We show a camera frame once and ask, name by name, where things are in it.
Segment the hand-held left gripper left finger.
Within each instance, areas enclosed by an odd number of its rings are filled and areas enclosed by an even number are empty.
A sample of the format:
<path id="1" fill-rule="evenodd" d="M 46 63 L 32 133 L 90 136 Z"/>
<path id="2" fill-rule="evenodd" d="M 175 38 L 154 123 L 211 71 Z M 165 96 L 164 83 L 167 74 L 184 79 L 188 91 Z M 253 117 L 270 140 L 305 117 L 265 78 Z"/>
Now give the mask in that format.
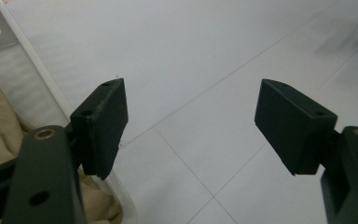
<path id="1" fill-rule="evenodd" d="M 113 169 L 129 120 L 124 79 L 99 85 L 70 120 L 70 143 L 79 154 L 84 173 L 105 180 Z"/>

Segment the white perforated plastic basket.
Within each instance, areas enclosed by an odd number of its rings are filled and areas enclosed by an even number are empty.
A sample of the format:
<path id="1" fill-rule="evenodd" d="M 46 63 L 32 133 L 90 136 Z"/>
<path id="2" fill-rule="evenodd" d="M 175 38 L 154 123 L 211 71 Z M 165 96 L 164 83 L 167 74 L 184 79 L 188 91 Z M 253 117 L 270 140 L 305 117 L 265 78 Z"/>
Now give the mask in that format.
<path id="1" fill-rule="evenodd" d="M 73 114 L 75 109 L 72 109 L 71 106 L 68 105 L 67 101 L 63 98 L 62 92 L 59 90 L 57 84 L 52 79 L 51 74 L 47 70 L 46 66 L 42 63 L 34 48 L 23 34 L 21 28 L 8 12 L 4 1 L 0 0 L 0 49 L 5 49 L 12 45 L 20 45 L 23 48 L 23 51 L 27 54 L 27 57 L 32 62 L 34 69 L 37 70 L 39 76 L 43 78 L 45 85 L 49 89 L 52 96 L 55 98 L 55 101 L 61 108 L 62 113 L 71 122 L 70 116 Z M 65 131 L 67 137 L 70 140 L 69 125 L 70 123 L 65 128 Z M 79 154 L 76 151 L 74 156 L 79 158 Z M 105 180 L 112 186 L 111 193 L 122 208 L 122 224 L 137 224 L 138 217 L 136 208 L 133 204 L 133 201 L 131 200 L 130 195 L 121 185 L 116 174 L 111 171 L 110 175 Z"/>

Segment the white table mat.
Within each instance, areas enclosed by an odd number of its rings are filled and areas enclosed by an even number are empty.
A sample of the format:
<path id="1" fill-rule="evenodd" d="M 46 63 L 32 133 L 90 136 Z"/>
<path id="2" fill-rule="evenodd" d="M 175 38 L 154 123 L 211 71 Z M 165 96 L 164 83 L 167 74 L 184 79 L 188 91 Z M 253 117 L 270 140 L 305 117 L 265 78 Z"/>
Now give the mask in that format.
<path id="1" fill-rule="evenodd" d="M 317 175 L 290 175 L 254 117 L 287 83 L 358 126 L 358 0 L 14 0 L 70 105 L 121 77 L 115 173 L 139 224 L 326 224 Z"/>

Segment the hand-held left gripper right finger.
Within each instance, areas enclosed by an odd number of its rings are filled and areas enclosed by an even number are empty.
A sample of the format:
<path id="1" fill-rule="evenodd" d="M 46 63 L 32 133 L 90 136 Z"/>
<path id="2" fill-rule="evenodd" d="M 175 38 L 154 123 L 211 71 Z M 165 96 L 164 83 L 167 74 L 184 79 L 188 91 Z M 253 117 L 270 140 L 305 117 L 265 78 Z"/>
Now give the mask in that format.
<path id="1" fill-rule="evenodd" d="M 290 85 L 261 81 L 255 125 L 292 175 L 317 172 L 321 143 L 336 123 L 335 113 Z"/>

